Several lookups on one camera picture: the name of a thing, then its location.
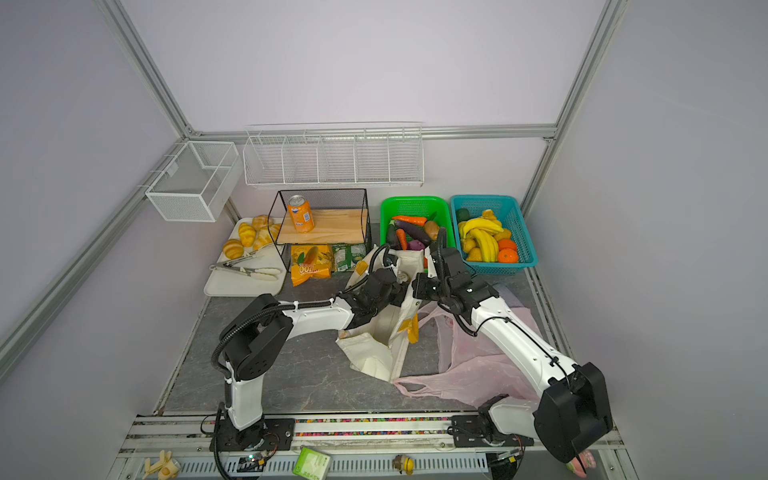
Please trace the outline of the pink plastic grocery bag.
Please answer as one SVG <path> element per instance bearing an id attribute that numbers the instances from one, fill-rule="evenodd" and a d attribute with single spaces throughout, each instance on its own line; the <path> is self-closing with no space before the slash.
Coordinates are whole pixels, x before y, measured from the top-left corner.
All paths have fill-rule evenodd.
<path id="1" fill-rule="evenodd" d="M 526 401 L 539 398 L 520 368 L 490 339 L 465 334 L 445 310 L 422 309 L 419 325 L 437 328 L 438 372 L 395 379 L 393 385 L 404 396 L 437 397 L 472 407 L 500 394 Z"/>

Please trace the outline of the orange fruit front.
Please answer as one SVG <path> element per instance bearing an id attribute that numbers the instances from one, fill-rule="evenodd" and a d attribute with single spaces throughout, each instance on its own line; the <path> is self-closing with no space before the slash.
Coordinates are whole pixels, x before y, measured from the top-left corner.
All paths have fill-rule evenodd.
<path id="1" fill-rule="evenodd" d="M 515 249 L 501 249 L 497 255 L 497 262 L 502 264 L 516 264 L 519 262 L 519 254 Z"/>

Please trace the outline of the white canvas tote bag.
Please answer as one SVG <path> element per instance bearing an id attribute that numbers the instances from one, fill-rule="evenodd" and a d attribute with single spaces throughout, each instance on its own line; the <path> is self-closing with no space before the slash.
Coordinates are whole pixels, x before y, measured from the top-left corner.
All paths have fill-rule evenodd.
<path id="1" fill-rule="evenodd" d="M 409 285 L 400 306 L 389 305 L 380 312 L 355 312 L 351 324 L 338 334 L 336 344 L 352 369 L 389 383 L 400 376 L 409 332 L 418 329 L 418 311 L 423 302 L 413 298 L 412 282 L 423 271 L 424 259 L 422 251 L 405 252 L 383 244 L 358 263 L 347 285 L 340 291 L 340 297 L 350 306 L 352 295 L 376 270 L 391 268 L 406 275 Z"/>

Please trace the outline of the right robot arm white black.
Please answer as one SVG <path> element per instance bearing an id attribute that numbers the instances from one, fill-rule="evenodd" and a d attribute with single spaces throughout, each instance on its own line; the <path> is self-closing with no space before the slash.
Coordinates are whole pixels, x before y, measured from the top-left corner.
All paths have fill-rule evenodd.
<path id="1" fill-rule="evenodd" d="M 530 438 L 562 463 L 578 458 L 614 427 L 603 373 L 590 362 L 578 364 L 529 328 L 495 288 L 469 273 L 445 237 L 441 229 L 428 248 L 430 270 L 416 276 L 416 298 L 450 313 L 465 334 L 490 340 L 536 394 L 528 402 L 504 394 L 486 400 L 466 435 L 489 444 Z"/>

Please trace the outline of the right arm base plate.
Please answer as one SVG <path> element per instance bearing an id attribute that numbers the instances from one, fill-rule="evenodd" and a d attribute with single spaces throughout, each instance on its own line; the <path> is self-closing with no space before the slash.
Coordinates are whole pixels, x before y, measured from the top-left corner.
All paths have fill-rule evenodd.
<path id="1" fill-rule="evenodd" d="M 447 433 L 459 448 L 527 448 L 534 445 L 534 440 L 529 437 L 499 432 L 488 418 L 480 414 L 452 416 Z"/>

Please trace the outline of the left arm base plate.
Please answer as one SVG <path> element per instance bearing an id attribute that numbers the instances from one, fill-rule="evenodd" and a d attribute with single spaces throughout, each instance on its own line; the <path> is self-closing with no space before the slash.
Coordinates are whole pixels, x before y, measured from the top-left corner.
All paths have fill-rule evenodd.
<path id="1" fill-rule="evenodd" d="M 296 422 L 293 418 L 265 418 L 238 430 L 224 418 L 215 427 L 219 452 L 283 451 L 291 448 Z"/>

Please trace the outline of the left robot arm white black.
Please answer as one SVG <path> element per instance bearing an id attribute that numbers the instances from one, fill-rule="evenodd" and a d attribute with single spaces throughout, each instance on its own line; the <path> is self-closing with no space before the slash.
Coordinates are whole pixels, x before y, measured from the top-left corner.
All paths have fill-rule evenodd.
<path id="1" fill-rule="evenodd" d="M 213 446 L 227 451 L 262 447 L 273 434 L 262 405 L 264 376 L 284 345 L 311 333 L 368 325 L 403 304 L 411 281 L 424 267 L 423 254 L 395 254 L 385 245 L 366 260 L 367 269 L 329 300 L 281 302 L 262 294 L 221 331 L 210 357 L 225 388 Z"/>

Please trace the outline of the orange soda can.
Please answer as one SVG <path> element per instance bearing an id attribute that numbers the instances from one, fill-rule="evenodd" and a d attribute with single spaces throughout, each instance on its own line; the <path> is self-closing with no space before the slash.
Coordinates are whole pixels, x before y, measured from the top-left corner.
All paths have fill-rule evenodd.
<path id="1" fill-rule="evenodd" d="M 293 195 L 288 200 L 288 212 L 294 229 L 298 233 L 308 233 L 315 227 L 310 202 L 302 195 Z"/>

